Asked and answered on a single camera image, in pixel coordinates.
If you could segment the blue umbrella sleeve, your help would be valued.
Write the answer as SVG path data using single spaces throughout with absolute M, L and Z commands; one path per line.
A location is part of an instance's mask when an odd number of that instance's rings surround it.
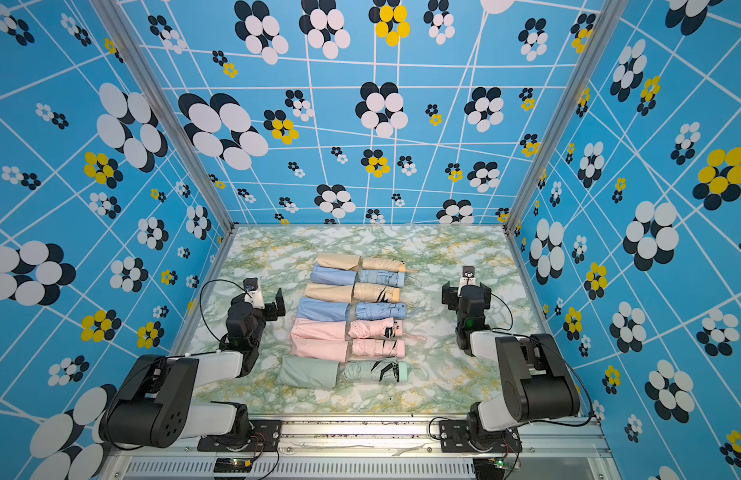
M 350 318 L 350 303 L 327 302 L 308 297 L 300 299 L 296 317 L 318 322 L 346 322 Z
M 310 282 L 329 286 L 354 286 L 358 274 L 352 270 L 341 270 L 336 268 L 314 265 L 310 274 Z

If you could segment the pink umbrella sleeve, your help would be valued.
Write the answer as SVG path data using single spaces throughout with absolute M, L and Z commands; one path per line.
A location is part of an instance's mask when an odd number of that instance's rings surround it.
M 290 336 L 306 340 L 344 341 L 346 322 L 320 322 L 296 318 Z
M 346 363 L 348 349 L 350 342 L 344 340 L 292 338 L 292 355 L 303 358 Z

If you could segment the beige umbrella sleeve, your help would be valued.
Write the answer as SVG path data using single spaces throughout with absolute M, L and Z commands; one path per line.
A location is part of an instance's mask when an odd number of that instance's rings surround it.
M 323 268 L 358 271 L 362 258 L 352 254 L 318 253 L 316 263 Z
M 352 285 L 338 286 L 308 283 L 306 290 L 304 290 L 304 296 L 310 299 L 332 303 L 350 303 L 352 302 L 352 294 L 354 294 L 354 286 Z

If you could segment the blue umbrella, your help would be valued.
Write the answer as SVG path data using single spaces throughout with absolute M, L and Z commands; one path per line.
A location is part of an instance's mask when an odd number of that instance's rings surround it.
M 360 270 L 360 273 L 358 273 L 358 283 L 402 288 L 404 286 L 404 281 L 404 272 L 393 272 L 388 270 Z
M 407 309 L 403 303 L 370 303 L 356 304 L 356 318 L 358 320 L 384 320 L 387 318 L 405 319 Z

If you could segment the green umbrella sleeve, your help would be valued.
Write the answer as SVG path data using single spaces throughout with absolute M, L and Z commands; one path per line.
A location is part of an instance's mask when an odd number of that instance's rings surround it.
M 286 356 L 278 372 L 278 383 L 295 388 L 330 390 L 336 387 L 340 362 Z

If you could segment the pink umbrella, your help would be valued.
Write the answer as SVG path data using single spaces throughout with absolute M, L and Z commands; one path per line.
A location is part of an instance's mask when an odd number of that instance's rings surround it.
M 394 318 L 354 320 L 348 327 L 348 336 L 352 339 L 389 339 L 403 334 L 402 323 Z
M 405 357 L 403 340 L 356 339 L 352 340 L 350 355 L 356 358 L 399 358 Z

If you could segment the beige umbrella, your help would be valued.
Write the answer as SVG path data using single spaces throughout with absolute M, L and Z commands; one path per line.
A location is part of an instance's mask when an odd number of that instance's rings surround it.
M 386 285 L 356 283 L 352 298 L 358 302 L 400 303 L 400 289 Z
M 409 267 L 404 261 L 390 259 L 390 258 L 378 258 L 378 257 L 366 257 L 362 259 L 363 270 L 383 270 L 394 273 L 416 273 L 417 269 Z

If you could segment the green umbrella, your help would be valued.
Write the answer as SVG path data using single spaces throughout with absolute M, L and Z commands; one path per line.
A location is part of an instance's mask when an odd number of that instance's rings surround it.
M 351 382 L 398 384 L 408 382 L 406 362 L 394 359 L 350 361 L 342 370 L 342 377 Z

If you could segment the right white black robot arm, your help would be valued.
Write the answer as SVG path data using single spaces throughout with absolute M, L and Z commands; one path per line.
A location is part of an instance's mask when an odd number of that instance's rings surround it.
M 458 348 L 495 362 L 501 381 L 498 396 L 470 407 L 467 441 L 476 451 L 488 452 L 502 444 L 518 453 L 518 428 L 578 414 L 580 395 L 550 335 L 512 334 L 488 325 L 486 312 L 494 298 L 489 287 L 475 280 L 472 266 L 461 268 L 456 286 L 446 283 L 441 288 L 441 303 L 456 313 Z

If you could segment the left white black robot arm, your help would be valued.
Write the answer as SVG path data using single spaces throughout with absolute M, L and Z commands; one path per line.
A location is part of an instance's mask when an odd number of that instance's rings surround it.
M 266 325 L 286 315 L 282 290 L 266 303 L 256 278 L 238 288 L 216 350 L 136 360 L 100 417 L 102 440 L 122 451 L 168 448 L 184 438 L 198 438 L 202 451 L 274 448 L 274 440 L 254 427 L 246 404 L 194 400 L 198 387 L 252 373 Z

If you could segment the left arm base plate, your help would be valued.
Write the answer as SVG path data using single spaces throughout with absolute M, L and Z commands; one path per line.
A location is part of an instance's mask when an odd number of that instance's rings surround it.
M 280 420 L 250 420 L 240 433 L 208 436 L 198 441 L 200 452 L 276 452 L 282 437 Z

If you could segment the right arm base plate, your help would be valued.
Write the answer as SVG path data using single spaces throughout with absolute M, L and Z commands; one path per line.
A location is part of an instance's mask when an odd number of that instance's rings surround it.
M 516 428 L 491 432 L 467 420 L 444 419 L 437 422 L 437 437 L 444 453 L 508 455 L 522 452 Z

